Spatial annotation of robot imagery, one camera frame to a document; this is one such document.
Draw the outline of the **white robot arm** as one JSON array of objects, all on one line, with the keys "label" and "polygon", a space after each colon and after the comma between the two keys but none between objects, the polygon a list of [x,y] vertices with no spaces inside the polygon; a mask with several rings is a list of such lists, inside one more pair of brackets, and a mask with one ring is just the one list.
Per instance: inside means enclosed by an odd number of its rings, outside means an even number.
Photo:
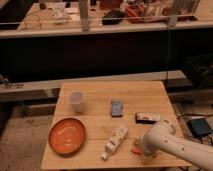
[{"label": "white robot arm", "polygon": [[213,171],[213,147],[179,138],[175,131],[175,126],[168,120],[153,124],[139,137],[142,154],[150,156],[161,150],[205,171]]}]

